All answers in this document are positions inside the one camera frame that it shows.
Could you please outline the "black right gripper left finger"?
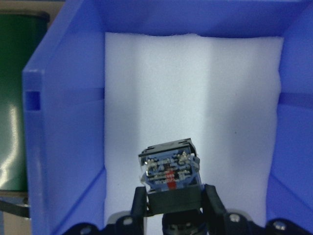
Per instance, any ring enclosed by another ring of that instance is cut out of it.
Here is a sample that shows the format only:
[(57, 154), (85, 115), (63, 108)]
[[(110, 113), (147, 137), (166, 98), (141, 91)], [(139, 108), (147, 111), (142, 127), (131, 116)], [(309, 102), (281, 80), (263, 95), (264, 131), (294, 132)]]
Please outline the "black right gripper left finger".
[(130, 214), (121, 216), (113, 224), (99, 229), (94, 224), (78, 223), (64, 232), (65, 235), (143, 235), (147, 212), (147, 193), (144, 187), (135, 189)]

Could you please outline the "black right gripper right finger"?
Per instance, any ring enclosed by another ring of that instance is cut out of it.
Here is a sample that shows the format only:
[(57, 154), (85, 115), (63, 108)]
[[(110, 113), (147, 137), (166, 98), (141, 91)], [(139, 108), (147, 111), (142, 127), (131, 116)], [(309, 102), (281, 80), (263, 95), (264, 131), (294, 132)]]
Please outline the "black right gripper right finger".
[(230, 212), (223, 205), (215, 186), (204, 185), (203, 215), (210, 235), (311, 235), (294, 222), (276, 218), (261, 227), (240, 212)]

